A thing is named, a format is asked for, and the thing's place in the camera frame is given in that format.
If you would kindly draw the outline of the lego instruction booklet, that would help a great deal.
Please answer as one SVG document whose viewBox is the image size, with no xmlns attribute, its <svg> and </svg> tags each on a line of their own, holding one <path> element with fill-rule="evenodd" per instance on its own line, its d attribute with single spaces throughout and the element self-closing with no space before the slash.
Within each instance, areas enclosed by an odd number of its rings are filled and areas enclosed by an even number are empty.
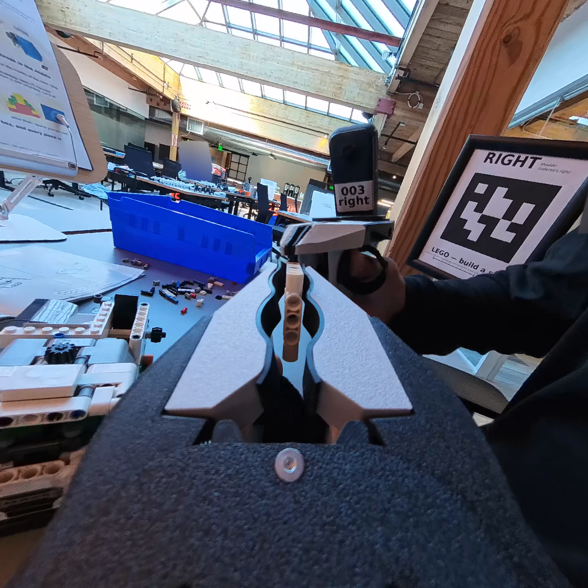
<svg viewBox="0 0 588 588">
<path fill-rule="evenodd" d="M 35 299 L 78 302 L 136 280 L 143 269 L 31 245 L 1 251 L 1 314 L 17 316 Z"/>
</svg>

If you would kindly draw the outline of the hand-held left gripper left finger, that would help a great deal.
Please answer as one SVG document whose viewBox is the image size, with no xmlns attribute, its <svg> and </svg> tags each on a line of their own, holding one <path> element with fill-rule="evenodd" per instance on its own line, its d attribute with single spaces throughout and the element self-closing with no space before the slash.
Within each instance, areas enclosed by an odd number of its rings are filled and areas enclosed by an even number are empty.
<svg viewBox="0 0 588 588">
<path fill-rule="evenodd" d="M 282 441 L 281 298 L 282 264 L 269 263 L 210 317 L 164 409 L 201 422 L 194 443 Z"/>
</svg>

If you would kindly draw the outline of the white lego frame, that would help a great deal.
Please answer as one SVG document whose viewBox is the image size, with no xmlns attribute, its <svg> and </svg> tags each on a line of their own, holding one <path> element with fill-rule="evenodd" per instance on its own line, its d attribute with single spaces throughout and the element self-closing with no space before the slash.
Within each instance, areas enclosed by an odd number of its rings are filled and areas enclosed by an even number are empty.
<svg viewBox="0 0 588 588">
<path fill-rule="evenodd" d="M 286 264 L 283 315 L 282 359 L 294 363 L 298 360 L 303 313 L 303 287 L 305 275 L 298 262 Z"/>
</svg>

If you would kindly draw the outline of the white lego vehicle model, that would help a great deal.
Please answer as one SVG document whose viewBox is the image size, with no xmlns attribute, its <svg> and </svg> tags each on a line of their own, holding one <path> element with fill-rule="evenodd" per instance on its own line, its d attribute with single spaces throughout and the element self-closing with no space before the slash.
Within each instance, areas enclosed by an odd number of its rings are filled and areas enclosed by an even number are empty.
<svg viewBox="0 0 588 588">
<path fill-rule="evenodd" d="M 48 525 L 92 437 L 166 337 L 138 296 L 88 313 L 37 298 L 1 316 L 1 537 Z"/>
</svg>

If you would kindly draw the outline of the pile of small lego pieces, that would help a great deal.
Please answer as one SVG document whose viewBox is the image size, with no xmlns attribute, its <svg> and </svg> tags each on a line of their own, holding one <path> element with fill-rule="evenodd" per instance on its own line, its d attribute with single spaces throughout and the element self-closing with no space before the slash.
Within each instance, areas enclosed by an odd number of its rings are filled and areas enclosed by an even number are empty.
<svg viewBox="0 0 588 588">
<path fill-rule="evenodd" d="M 242 289 L 242 284 L 214 273 L 200 272 L 167 262 L 154 261 L 137 254 L 123 254 L 121 264 L 142 270 L 141 276 L 122 290 L 136 295 L 138 303 L 151 306 L 155 312 L 173 316 L 212 314 Z"/>
</svg>

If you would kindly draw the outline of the blue plastic bin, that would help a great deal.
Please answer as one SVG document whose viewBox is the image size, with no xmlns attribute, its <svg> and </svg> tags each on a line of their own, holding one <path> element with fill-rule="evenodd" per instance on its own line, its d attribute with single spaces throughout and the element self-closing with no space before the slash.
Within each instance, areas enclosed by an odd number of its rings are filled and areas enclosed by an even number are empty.
<svg viewBox="0 0 588 588">
<path fill-rule="evenodd" d="M 108 192 L 114 246 L 246 283 L 270 259 L 272 227 L 169 196 Z"/>
</svg>

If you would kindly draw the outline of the person's right hand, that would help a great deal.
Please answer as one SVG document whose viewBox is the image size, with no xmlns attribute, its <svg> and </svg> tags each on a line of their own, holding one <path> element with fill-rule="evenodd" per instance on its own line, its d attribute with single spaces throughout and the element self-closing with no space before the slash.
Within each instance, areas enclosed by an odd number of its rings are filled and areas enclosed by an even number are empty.
<svg viewBox="0 0 588 588">
<path fill-rule="evenodd" d="M 406 286 L 396 263 L 384 258 L 386 279 L 383 285 L 368 295 L 351 293 L 349 298 L 368 315 L 389 323 L 405 306 Z M 359 251 L 350 252 L 350 276 L 360 282 L 370 282 L 378 276 L 382 267 L 376 258 Z"/>
</svg>

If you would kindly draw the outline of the white background board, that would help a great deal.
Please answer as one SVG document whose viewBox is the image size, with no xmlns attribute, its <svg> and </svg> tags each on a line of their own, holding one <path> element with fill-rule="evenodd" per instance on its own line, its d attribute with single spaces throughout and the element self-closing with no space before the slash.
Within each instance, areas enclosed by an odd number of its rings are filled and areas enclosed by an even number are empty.
<svg viewBox="0 0 588 588">
<path fill-rule="evenodd" d="M 313 221 L 335 218 L 334 191 L 317 187 L 311 194 L 309 216 Z"/>
</svg>

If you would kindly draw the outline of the long background work table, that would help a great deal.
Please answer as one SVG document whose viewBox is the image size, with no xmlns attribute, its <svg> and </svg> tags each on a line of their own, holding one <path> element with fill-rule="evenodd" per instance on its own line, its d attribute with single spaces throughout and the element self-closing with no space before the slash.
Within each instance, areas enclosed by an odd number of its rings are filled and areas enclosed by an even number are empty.
<svg viewBox="0 0 588 588">
<path fill-rule="evenodd" d="M 252 211 L 258 208 L 256 198 L 241 192 L 222 190 L 216 186 L 202 185 L 193 181 L 147 176 L 126 165 L 121 165 L 120 162 L 107 163 L 107 178 L 113 190 L 116 190 L 115 185 L 119 184 L 121 192 L 170 196 L 175 202 L 197 203 L 233 215 L 239 215 L 239 206 L 244 205 L 249 208 L 247 218 L 251 218 Z"/>
</svg>

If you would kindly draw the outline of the wooden post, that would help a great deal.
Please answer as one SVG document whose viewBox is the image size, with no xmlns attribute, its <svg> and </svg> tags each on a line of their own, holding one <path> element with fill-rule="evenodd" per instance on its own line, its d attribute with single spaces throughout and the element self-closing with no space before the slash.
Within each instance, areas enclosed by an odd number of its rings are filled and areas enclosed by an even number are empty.
<svg viewBox="0 0 588 588">
<path fill-rule="evenodd" d="M 569 1 L 474 1 L 391 211 L 385 256 L 406 261 L 469 135 L 501 136 Z"/>
</svg>

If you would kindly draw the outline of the person's right forearm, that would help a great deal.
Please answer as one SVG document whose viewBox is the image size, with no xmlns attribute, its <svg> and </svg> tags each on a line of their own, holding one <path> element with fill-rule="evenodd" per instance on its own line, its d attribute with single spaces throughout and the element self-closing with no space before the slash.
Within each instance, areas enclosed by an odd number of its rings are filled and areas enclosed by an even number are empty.
<svg viewBox="0 0 588 588">
<path fill-rule="evenodd" d="M 465 348 L 543 357 L 587 312 L 587 234 L 570 232 L 540 261 L 488 275 L 405 279 L 388 326 L 420 355 Z"/>
</svg>

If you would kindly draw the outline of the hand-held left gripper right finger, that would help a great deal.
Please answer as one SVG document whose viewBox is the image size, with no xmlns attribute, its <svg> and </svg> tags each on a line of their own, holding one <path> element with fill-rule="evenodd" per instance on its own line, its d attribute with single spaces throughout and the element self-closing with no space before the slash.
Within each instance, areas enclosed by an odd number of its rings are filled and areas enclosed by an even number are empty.
<svg viewBox="0 0 588 588">
<path fill-rule="evenodd" d="M 305 267 L 303 398 L 335 443 L 351 421 L 408 416 L 412 403 L 369 316 L 315 269 Z"/>
</svg>

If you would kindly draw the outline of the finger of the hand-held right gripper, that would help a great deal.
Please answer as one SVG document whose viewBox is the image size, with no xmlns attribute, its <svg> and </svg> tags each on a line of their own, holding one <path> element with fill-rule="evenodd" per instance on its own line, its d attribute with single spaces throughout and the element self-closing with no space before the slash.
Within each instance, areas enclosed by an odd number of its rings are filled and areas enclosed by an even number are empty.
<svg viewBox="0 0 588 588">
<path fill-rule="evenodd" d="M 316 237 L 311 236 L 317 224 L 290 224 L 281 236 L 280 252 L 285 259 L 293 259 L 299 255 L 316 254 L 318 246 Z"/>
<path fill-rule="evenodd" d="M 364 224 L 310 224 L 296 241 L 294 254 L 328 254 L 364 246 Z"/>
</svg>

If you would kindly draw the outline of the instruction sheet stand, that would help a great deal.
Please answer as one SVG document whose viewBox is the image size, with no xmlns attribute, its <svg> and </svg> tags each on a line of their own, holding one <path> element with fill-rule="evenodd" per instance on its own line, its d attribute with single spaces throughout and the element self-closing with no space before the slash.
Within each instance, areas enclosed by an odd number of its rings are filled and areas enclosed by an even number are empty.
<svg viewBox="0 0 588 588">
<path fill-rule="evenodd" d="M 107 160 L 77 71 L 47 35 L 34 1 L 1 1 L 1 171 L 24 179 L 1 202 L 1 243 L 66 235 L 11 214 L 43 180 L 103 180 Z"/>
</svg>

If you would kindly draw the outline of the framed black-white marker sign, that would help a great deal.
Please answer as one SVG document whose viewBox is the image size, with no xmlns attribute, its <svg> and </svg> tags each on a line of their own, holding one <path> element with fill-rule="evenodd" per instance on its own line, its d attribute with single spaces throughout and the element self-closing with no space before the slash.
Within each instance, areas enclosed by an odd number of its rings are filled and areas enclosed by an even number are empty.
<svg viewBox="0 0 588 588">
<path fill-rule="evenodd" d="M 586 199 L 587 142 L 470 135 L 406 264 L 466 279 L 539 261 Z"/>
</svg>

